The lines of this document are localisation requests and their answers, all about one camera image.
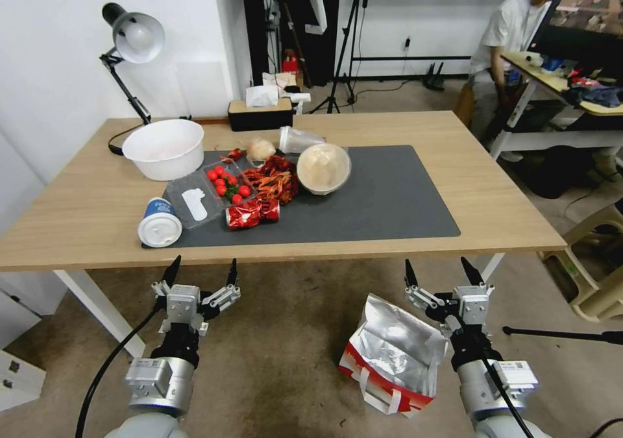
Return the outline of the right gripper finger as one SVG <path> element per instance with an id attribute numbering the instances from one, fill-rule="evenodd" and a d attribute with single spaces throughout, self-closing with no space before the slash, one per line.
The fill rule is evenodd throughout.
<path id="1" fill-rule="evenodd" d="M 427 315 L 445 315 L 446 304 L 443 300 L 423 289 L 417 280 L 409 259 L 404 260 L 406 298 L 418 309 Z"/>
<path id="2" fill-rule="evenodd" d="M 461 290 L 461 300 L 470 303 L 488 303 L 495 287 L 484 282 L 479 270 L 466 257 L 461 257 L 461 265 L 469 281 L 469 287 Z"/>

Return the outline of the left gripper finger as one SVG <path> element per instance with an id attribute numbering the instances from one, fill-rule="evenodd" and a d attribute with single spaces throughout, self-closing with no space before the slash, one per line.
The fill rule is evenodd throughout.
<path id="1" fill-rule="evenodd" d="M 226 284 L 213 293 L 206 293 L 201 301 L 201 315 L 204 319 L 214 319 L 236 303 L 241 296 L 238 286 L 237 259 L 230 264 Z"/>
<path id="2" fill-rule="evenodd" d="M 167 306 L 167 296 L 175 283 L 181 260 L 182 256 L 178 255 L 165 269 L 161 279 L 151 284 L 156 297 L 155 308 L 165 308 Z"/>

